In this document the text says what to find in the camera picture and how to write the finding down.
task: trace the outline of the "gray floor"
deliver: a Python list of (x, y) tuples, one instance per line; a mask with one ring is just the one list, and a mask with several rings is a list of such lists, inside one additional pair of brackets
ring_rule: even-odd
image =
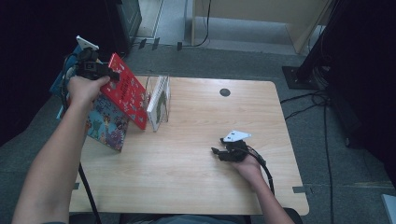
[[(221, 37), (223, 33), (214, 27), (213, 35), (210, 30), (210, 44), (207, 46), (177, 51), (175, 44), (178, 41), (183, 41), (186, 45), (189, 43), (189, 37), (185, 35), (185, 28), (188, 31), (189, 25), (184, 21), (184, 13), (180, 13), (184, 12), (184, 4), (185, 0), (164, 1), (155, 31), (155, 36), (161, 38), (161, 45), (156, 50), (149, 47), (133, 49), (129, 57), (124, 59), (134, 73), (273, 81), (281, 100), (311, 92), (289, 90), (283, 78), (281, 66), (299, 66), (304, 61), (304, 54), (295, 54), (288, 37), (284, 36), (282, 24), (265, 24), (262, 28), (253, 22), (249, 27), (265, 29), (268, 34), (259, 37), (260, 31), (255, 31), (258, 33), (256, 40), (251, 40), (253, 37), (246, 35), (246, 32), (235, 30), (224, 31), (239, 34), (227, 39), (228, 35)], [(229, 24), (222, 21), (218, 23), (219, 26)], [(248, 29), (243, 24), (240, 26), (242, 30)], [(60, 105), (60, 100), (52, 97), (25, 132), (0, 147), (1, 224), (11, 220), (26, 171), (37, 151), (57, 126), (55, 116)], [(310, 105), (311, 100), (304, 98), (285, 103), (282, 109), (286, 117)], [(330, 184), (324, 146), (323, 112), (323, 107), (314, 107), (287, 121), (310, 206), (309, 214), (303, 216), (304, 223), (330, 223)], [(345, 147), (344, 133), (337, 117), (331, 107), (326, 112), (334, 223), (388, 223), (381, 194), (396, 195), (396, 191), (390, 184), (382, 163), (364, 148)], [(101, 217), (103, 223), (115, 224), (118, 223), (119, 214), (101, 213)], [(262, 223), (262, 217), (253, 217), (253, 223)]]

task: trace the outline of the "forearm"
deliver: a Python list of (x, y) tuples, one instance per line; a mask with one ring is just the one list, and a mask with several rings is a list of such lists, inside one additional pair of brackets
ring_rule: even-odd
[(32, 220), (32, 217), (68, 221), (71, 191), (85, 139), (86, 118), (87, 110), (83, 106), (71, 105), (56, 131), (40, 150), (26, 176), (14, 215), (14, 218), (21, 219), (14, 219), (15, 223), (46, 221)]
[(251, 185), (256, 191), (265, 223), (293, 223), (263, 178), (256, 178)]

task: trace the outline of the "human arm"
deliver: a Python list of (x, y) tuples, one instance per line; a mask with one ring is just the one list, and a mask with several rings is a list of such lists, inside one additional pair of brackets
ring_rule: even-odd
[(232, 165), (256, 192), (265, 223), (294, 223), (262, 177), (262, 169), (256, 159), (247, 155), (243, 161), (233, 162)]
[(81, 150), (85, 139), (85, 122), (102, 77), (90, 81), (72, 77), (69, 92), (72, 103), (63, 119), (35, 157), (26, 176), (12, 223), (68, 223), (69, 204), (77, 178)]

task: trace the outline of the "hand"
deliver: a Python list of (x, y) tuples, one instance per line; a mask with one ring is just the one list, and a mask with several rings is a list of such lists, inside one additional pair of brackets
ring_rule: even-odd
[(67, 89), (70, 92), (71, 105), (79, 105), (89, 111), (93, 101), (99, 96), (100, 88), (107, 84), (110, 77), (101, 77), (95, 81), (84, 77), (71, 77)]
[(244, 177), (253, 188), (256, 188), (256, 183), (258, 181), (263, 180), (262, 167), (256, 159), (250, 155), (247, 155), (241, 162), (233, 162), (232, 166), (238, 170), (239, 174)]

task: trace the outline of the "book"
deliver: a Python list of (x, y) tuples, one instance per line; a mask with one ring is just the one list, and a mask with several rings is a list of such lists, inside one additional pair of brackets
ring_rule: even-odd
[(147, 108), (148, 120), (154, 132), (158, 131), (164, 118), (168, 119), (169, 100), (169, 77), (159, 76)]
[(117, 53), (111, 56), (108, 67), (120, 73), (120, 81), (110, 80), (101, 88), (107, 96), (137, 127), (146, 129), (147, 113), (144, 108), (146, 90)]
[[(57, 119), (61, 119), (63, 115), (64, 107), (62, 106)], [(94, 140), (121, 151), (128, 123), (129, 118), (112, 101), (104, 95), (99, 95), (87, 117), (85, 131)]]

